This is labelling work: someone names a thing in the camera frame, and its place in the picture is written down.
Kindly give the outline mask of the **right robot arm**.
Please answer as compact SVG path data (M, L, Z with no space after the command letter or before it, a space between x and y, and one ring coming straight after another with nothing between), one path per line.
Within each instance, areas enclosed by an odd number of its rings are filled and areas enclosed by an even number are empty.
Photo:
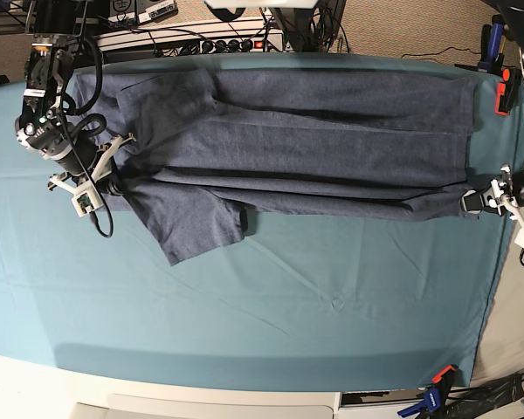
M104 145L96 142L107 120L96 106L103 58L94 37L95 27L107 24L107 16L104 1L32 1L28 9L25 30L32 43L16 137L24 148L61 167L61 173L50 177L48 189L60 188L75 198L123 193L114 155L129 139L116 135ZM83 65L93 66L94 87L88 98L75 100L68 85Z

